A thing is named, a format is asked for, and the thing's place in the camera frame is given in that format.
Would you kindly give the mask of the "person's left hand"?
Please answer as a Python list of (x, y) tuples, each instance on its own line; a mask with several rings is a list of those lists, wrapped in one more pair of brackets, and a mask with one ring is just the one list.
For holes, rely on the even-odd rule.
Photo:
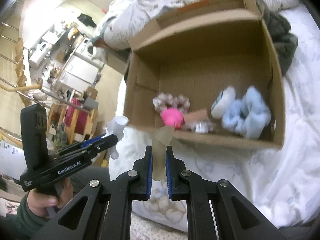
[(73, 198), (73, 185), (70, 178), (63, 181), (62, 192), (59, 197), (46, 195), (31, 190), (27, 196), (27, 205), (30, 211), (37, 217), (48, 220), (50, 215), (47, 211), (49, 207), (63, 208)]

